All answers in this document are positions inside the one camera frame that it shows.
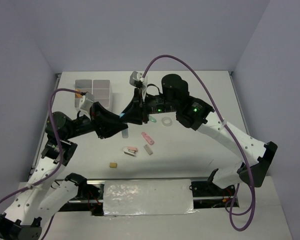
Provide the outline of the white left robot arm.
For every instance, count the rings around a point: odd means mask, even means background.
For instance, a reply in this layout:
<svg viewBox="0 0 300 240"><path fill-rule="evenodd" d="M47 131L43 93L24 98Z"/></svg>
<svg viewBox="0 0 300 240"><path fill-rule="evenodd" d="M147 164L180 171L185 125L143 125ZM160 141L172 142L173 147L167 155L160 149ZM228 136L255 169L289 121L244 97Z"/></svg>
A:
<svg viewBox="0 0 300 240"><path fill-rule="evenodd" d="M0 239L38 240L44 239L42 228L52 224L57 213L69 200L76 198L97 199L100 188L88 184L87 179L77 173L70 173L51 194L48 191L56 177L70 162L77 144L70 139L96 132L106 139L126 130L128 125L116 115L95 102L89 108L88 116L71 119L63 112L49 112L46 133L48 141L31 178L25 187L4 197L16 196L15 201L0 213Z"/></svg>

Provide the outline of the pink orange highlighter pen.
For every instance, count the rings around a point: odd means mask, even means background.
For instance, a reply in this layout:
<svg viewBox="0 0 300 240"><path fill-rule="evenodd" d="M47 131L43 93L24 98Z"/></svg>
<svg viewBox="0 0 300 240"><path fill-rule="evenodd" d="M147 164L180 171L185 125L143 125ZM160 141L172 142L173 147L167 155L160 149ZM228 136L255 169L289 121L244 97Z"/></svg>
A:
<svg viewBox="0 0 300 240"><path fill-rule="evenodd" d="M76 93L75 93L75 98L81 98L82 95L80 94L80 90L79 89L75 89Z"/></svg>

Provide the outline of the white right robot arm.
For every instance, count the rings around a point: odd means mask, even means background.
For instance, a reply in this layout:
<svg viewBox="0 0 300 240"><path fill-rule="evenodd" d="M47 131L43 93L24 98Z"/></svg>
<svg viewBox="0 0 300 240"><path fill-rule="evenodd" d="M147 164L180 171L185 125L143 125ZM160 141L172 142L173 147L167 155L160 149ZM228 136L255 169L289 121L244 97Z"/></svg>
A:
<svg viewBox="0 0 300 240"><path fill-rule="evenodd" d="M220 120L214 107L190 96L188 83L177 74L161 80L162 90L157 95L147 94L149 84L141 73L133 71L129 78L134 86L133 98L123 110L121 120L135 125L146 124L150 115L171 113L185 128L205 134L242 159L234 167L215 169L208 178L207 190L220 195L230 185L245 183L262 186L278 146L264 143L244 133L225 120Z"/></svg>

